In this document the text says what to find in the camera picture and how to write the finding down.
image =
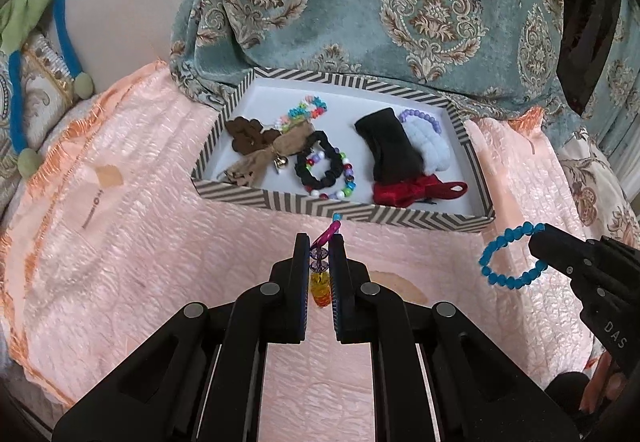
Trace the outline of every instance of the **purple beaded bracelet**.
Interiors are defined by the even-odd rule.
[[[400,122],[406,122],[407,117],[418,117],[418,118],[422,118],[423,120],[426,120],[427,122],[431,122],[431,125],[433,126],[433,130],[438,135],[442,133],[440,122],[438,122],[435,117],[432,117],[431,115],[429,115],[428,113],[425,113],[424,111],[418,111],[417,109],[405,109],[399,115],[398,120]]]

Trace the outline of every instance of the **green pom pom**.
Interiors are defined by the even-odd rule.
[[[94,94],[94,82],[88,73],[80,72],[74,80],[74,93],[78,97],[88,99]]]
[[[31,178],[42,165],[42,157],[33,149],[23,149],[18,155],[18,172],[25,179]]]

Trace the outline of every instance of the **brown leather flower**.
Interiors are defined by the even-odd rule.
[[[280,136],[277,129],[262,131],[262,124],[255,118],[247,120],[244,117],[236,117],[225,122],[225,127],[234,138],[231,147],[241,155],[264,149]]]

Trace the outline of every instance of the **red hair tie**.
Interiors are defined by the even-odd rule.
[[[436,175],[422,175],[398,184],[373,184],[373,202],[389,207],[408,207],[417,200],[455,200],[467,189],[464,182],[441,182]]]

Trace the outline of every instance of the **blue beaded bracelet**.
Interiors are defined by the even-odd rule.
[[[548,268],[548,265],[541,260],[536,262],[534,268],[523,272],[520,277],[507,277],[504,274],[496,274],[489,267],[489,262],[491,262],[491,257],[494,255],[494,252],[506,247],[512,241],[517,241],[524,235],[530,236],[536,232],[544,230],[544,223],[539,223],[534,226],[530,221],[525,221],[521,226],[516,227],[515,229],[506,229],[502,236],[498,236],[493,241],[490,241],[484,249],[479,261],[481,266],[480,272],[487,278],[489,285],[495,285],[497,283],[501,287],[519,290],[524,287],[524,285],[531,285],[536,278],[540,277],[542,271]]]

